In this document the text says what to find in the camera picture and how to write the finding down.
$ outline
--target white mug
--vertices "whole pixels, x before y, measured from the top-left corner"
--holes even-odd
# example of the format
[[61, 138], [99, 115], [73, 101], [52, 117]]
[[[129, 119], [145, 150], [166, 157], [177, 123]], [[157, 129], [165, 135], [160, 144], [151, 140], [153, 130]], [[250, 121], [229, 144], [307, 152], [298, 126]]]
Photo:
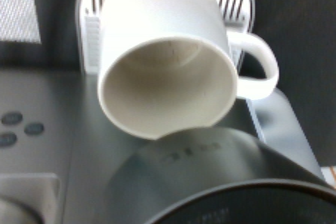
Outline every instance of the white mug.
[[[238, 77], [228, 42], [258, 59], [264, 80]], [[124, 132], [157, 139], [214, 125], [235, 97], [267, 97], [277, 79], [268, 45], [226, 32], [216, 0], [105, 0], [97, 96]]]

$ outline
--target button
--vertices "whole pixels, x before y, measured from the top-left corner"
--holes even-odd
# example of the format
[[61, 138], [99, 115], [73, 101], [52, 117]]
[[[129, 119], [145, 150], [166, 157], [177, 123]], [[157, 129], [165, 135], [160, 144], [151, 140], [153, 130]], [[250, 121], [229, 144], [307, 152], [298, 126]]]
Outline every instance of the button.
[[27, 135], [39, 135], [42, 134], [43, 130], [45, 130], [43, 124], [36, 122], [36, 123], [27, 124], [24, 128], [24, 133]]
[[22, 114], [19, 112], [6, 113], [1, 117], [1, 123], [4, 125], [15, 125], [22, 121]]
[[16, 135], [12, 132], [0, 134], [0, 147], [6, 147], [15, 144], [18, 140]]

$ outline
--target metal grate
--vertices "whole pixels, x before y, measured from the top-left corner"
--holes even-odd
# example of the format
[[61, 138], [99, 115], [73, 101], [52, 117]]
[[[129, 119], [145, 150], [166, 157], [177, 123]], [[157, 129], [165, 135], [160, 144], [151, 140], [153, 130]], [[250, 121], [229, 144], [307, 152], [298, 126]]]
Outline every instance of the metal grate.
[[34, 0], [0, 0], [0, 41], [40, 43]]

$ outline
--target gray machine surface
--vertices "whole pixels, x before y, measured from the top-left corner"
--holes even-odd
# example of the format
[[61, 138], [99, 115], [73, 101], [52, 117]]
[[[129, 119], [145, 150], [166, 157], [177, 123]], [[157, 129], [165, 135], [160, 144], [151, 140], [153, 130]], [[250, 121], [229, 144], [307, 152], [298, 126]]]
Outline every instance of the gray machine surface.
[[[0, 125], [1, 133], [16, 134], [16, 143], [0, 148], [0, 195], [33, 208], [46, 224], [103, 223], [99, 201], [106, 183], [148, 141], [123, 133], [105, 118], [96, 97], [96, 77], [61, 71], [0, 70], [0, 95], [0, 116], [10, 111], [22, 113], [19, 124]], [[30, 122], [42, 122], [45, 126], [37, 136], [24, 133]], [[259, 101], [237, 100], [217, 126], [258, 136], [322, 178], [280, 92]], [[10, 185], [12, 178], [25, 180], [31, 186], [10, 188], [18, 185]], [[33, 186], [40, 187], [37, 193], [31, 192]]]

